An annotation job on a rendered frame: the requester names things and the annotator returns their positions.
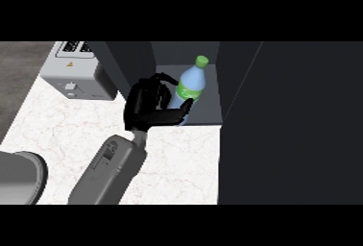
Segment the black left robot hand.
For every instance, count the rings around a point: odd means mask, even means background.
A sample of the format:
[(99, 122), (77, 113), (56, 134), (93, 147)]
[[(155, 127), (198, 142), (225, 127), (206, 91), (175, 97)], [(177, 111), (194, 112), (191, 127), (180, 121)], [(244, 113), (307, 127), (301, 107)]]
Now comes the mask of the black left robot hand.
[(157, 73), (151, 78), (142, 78), (133, 85), (124, 110), (127, 131), (148, 132), (155, 126), (175, 126), (183, 122), (195, 99), (189, 98), (176, 109), (170, 109), (172, 92), (164, 82), (179, 85), (179, 82), (164, 73)]

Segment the clear green-capped water bottle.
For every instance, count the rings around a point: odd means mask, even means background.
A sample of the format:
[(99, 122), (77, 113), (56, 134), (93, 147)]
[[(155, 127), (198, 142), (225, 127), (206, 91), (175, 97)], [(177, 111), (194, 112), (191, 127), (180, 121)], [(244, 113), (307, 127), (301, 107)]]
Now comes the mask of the clear green-capped water bottle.
[(169, 107), (177, 109), (185, 101), (192, 98), (198, 101), (203, 90), (206, 88), (204, 69), (208, 66), (208, 57), (197, 56), (195, 65), (182, 73), (179, 85), (175, 90), (175, 95)]

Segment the dark grey cabinet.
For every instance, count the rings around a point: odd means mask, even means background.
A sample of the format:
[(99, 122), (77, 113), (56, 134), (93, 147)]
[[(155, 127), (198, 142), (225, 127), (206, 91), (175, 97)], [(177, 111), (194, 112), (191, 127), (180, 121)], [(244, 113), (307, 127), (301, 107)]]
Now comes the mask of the dark grey cabinet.
[(164, 72), (176, 80), (208, 58), (206, 88), (194, 104), (188, 126), (222, 125), (237, 101), (262, 41), (92, 41), (90, 49), (114, 85), (127, 97), (141, 78)]

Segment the grey round pot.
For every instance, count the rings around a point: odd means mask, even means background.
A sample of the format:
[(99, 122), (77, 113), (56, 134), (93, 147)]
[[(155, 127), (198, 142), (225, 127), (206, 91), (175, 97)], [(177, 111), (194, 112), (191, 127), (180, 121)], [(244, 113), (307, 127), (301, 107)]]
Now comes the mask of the grey round pot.
[(48, 184), (43, 157), (27, 151), (0, 151), (0, 205), (36, 205)]

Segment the grey toaster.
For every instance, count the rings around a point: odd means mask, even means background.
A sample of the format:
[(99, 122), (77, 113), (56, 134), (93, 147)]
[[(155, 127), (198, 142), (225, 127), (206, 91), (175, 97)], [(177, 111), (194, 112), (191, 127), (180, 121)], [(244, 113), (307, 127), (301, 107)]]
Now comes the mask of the grey toaster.
[(85, 41), (58, 41), (40, 77), (68, 99), (113, 101), (118, 90)]

